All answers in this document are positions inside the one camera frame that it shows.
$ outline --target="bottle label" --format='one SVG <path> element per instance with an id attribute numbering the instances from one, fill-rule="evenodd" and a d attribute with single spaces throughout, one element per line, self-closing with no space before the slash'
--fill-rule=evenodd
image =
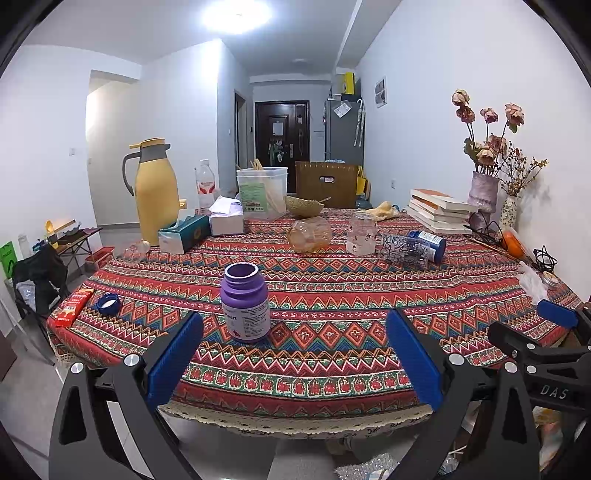
<path id="1" fill-rule="evenodd" d="M 245 183 L 239 186 L 240 201 L 245 212 L 266 212 L 267 191 L 264 183 Z"/>
<path id="2" fill-rule="evenodd" d="M 435 262 L 435 254 L 437 253 L 437 250 L 435 250 L 434 248 L 428 247 L 426 250 L 427 253 L 427 260 L 429 260 L 430 262 Z"/>
<path id="3" fill-rule="evenodd" d="M 269 301 L 249 309 L 236 309 L 222 302 L 228 332 L 242 340 L 256 340 L 271 330 Z"/>
<path id="4" fill-rule="evenodd" d="M 427 242 L 431 242 L 432 244 L 437 245 L 439 245 L 439 242 L 443 240 L 443 238 L 441 238 L 440 236 L 433 235 L 432 233 L 428 232 L 421 232 L 420 234 L 418 234 L 418 237 L 422 238 L 423 240 L 426 240 Z"/>
<path id="5" fill-rule="evenodd" d="M 214 181 L 198 181 L 197 182 L 197 191 L 200 194 L 208 194 L 213 193 L 216 189 L 216 183 Z"/>

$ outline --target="red basket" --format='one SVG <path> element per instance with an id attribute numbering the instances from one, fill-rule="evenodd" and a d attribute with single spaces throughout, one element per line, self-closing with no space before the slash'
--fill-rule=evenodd
<path id="1" fill-rule="evenodd" d="M 103 247 L 86 257 L 86 268 L 92 271 L 103 268 L 113 258 L 115 247 Z"/>

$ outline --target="plastic water bottle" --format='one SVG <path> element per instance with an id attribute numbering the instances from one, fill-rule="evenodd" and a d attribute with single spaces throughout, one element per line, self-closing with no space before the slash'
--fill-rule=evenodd
<path id="1" fill-rule="evenodd" d="M 199 170 L 195 168 L 195 181 L 197 183 L 197 198 L 199 200 L 199 212 L 208 214 L 209 208 L 215 202 L 216 177 L 209 168 L 209 159 L 204 158 L 200 162 Z"/>

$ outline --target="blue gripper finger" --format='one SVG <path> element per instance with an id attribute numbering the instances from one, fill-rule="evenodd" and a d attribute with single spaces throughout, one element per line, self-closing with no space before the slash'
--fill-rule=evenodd
<path id="1" fill-rule="evenodd" d="M 565 328 L 574 328 L 579 323 L 577 313 L 574 310 L 548 300 L 540 300 L 537 314 L 543 319 L 557 323 Z"/>
<path id="2" fill-rule="evenodd" d="M 145 400 L 150 410 L 170 401 L 202 337 L 203 318 L 194 312 L 148 374 Z"/>
<path id="3" fill-rule="evenodd" d="M 416 330 L 397 310 L 390 310 L 386 318 L 386 333 L 417 392 L 418 399 L 437 410 L 443 401 L 441 375 L 418 340 Z"/>

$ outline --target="white wall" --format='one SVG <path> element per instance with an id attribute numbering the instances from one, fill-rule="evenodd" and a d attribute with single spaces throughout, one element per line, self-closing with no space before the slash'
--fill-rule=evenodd
<path id="1" fill-rule="evenodd" d="M 133 78 L 141 74 L 140 65 L 101 53 L 31 45 L 17 51 L 0 78 L 0 245 L 12 241 L 19 258 L 18 235 L 26 234 L 32 246 L 43 237 L 47 220 L 55 226 L 69 219 L 96 226 L 85 140 L 91 70 Z M 92 239 L 99 247 L 100 238 Z M 0 294 L 8 294 L 4 286 Z"/>
<path id="2" fill-rule="evenodd" d="M 235 155 L 235 94 L 246 100 L 247 158 L 254 158 L 254 136 L 252 126 L 252 86 L 246 70 L 234 58 L 232 52 L 222 43 L 220 66 L 217 76 L 217 168 L 219 188 L 222 194 L 236 193 L 236 155 Z"/>
<path id="3" fill-rule="evenodd" d="M 502 115 L 505 103 L 521 105 L 525 125 L 509 139 L 550 165 L 521 203 L 518 232 L 531 248 L 545 244 L 557 274 L 589 297 L 591 89 L 544 20 L 521 0 L 404 0 L 357 70 L 375 205 L 403 206 L 413 187 L 467 198 L 473 164 L 462 151 L 466 127 L 450 102 L 454 90 L 470 94 L 477 139 L 485 136 L 480 108 Z M 385 75 L 388 104 L 377 109 L 370 100 Z"/>
<path id="4" fill-rule="evenodd" d="M 129 145 L 164 137 L 178 194 L 197 205 L 194 168 L 209 158 L 217 177 L 217 74 L 219 40 L 185 48 L 143 65 L 133 85 L 110 82 L 89 95 L 89 177 L 100 225 L 138 221 L 135 199 L 121 178 Z M 133 186 L 138 160 L 127 162 Z"/>
<path id="5" fill-rule="evenodd" d="M 255 102 L 310 101 L 310 160 L 324 161 L 324 102 L 330 90 L 330 81 L 298 82 L 278 81 L 254 84 Z"/>

